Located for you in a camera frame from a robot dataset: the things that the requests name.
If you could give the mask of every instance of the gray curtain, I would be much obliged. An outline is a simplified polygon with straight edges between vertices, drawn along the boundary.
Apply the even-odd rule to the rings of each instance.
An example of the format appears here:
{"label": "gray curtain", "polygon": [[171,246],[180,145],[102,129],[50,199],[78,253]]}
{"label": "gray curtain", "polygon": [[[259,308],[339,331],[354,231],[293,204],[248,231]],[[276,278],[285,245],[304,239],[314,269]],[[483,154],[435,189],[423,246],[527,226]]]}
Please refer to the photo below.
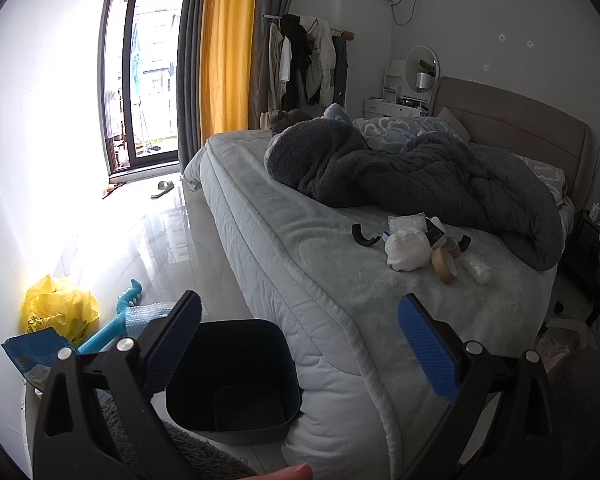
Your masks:
{"label": "gray curtain", "polygon": [[260,111],[258,110],[258,78],[262,56],[267,53],[269,44],[269,24],[263,14],[282,16],[288,13],[291,0],[256,0],[253,22],[253,37],[251,41],[251,71],[249,81],[249,127],[260,127]]}
{"label": "gray curtain", "polygon": [[200,39],[204,0],[182,0],[176,68],[176,111],[178,116],[178,160],[183,173],[200,149]]}

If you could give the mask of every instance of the wall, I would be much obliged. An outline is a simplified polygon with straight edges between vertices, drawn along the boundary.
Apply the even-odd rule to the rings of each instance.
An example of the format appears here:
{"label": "wall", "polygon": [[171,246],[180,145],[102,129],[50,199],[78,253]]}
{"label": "wall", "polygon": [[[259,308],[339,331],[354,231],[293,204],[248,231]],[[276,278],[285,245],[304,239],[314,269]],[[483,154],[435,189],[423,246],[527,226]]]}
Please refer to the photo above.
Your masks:
{"label": "wall", "polygon": [[[398,21],[410,10],[410,2],[400,4]],[[435,51],[442,75],[507,89],[587,123],[593,164],[600,143],[600,17],[588,0],[418,0],[412,22],[392,28],[391,58],[403,59],[418,44]],[[600,172],[593,199],[600,200]]]}
{"label": "wall", "polygon": [[290,12],[315,16],[331,27],[355,33],[347,43],[346,109],[362,117],[364,101],[382,95],[384,67],[389,62],[391,7],[380,0],[292,0]]}
{"label": "wall", "polygon": [[[7,0],[0,11],[0,343],[102,202],[97,54],[104,0]],[[0,347],[0,441],[29,471],[22,378]]]}

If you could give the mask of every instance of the dark green trash can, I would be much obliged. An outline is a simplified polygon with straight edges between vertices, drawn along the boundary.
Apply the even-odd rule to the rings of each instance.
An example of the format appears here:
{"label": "dark green trash can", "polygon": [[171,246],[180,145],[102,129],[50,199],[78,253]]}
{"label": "dark green trash can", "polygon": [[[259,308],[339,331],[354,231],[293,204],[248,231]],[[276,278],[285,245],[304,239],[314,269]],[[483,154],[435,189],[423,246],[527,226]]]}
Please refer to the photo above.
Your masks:
{"label": "dark green trash can", "polygon": [[229,446],[283,440],[300,400],[285,336],[264,319],[200,324],[166,389],[176,424]]}

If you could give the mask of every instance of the teal plush toy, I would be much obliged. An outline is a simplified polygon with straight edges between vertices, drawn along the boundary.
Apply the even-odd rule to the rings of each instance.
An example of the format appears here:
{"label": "teal plush toy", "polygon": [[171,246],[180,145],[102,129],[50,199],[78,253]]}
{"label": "teal plush toy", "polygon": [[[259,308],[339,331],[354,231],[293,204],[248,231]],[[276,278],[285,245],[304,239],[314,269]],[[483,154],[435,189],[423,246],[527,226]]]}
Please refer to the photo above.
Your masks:
{"label": "teal plush toy", "polygon": [[131,280],[131,287],[120,296],[116,304],[117,316],[98,330],[91,338],[85,341],[78,352],[80,354],[93,354],[102,350],[110,341],[126,335],[126,310],[138,304],[142,293],[142,285],[138,280]]}

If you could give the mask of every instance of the sliding glass door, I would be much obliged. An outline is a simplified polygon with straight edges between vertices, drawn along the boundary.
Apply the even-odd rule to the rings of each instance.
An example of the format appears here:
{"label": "sliding glass door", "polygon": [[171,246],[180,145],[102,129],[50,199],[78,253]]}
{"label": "sliding glass door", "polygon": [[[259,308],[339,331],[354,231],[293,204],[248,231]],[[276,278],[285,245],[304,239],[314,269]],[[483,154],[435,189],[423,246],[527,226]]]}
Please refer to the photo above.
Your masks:
{"label": "sliding glass door", "polygon": [[182,0],[108,1],[101,86],[110,170],[177,160]]}

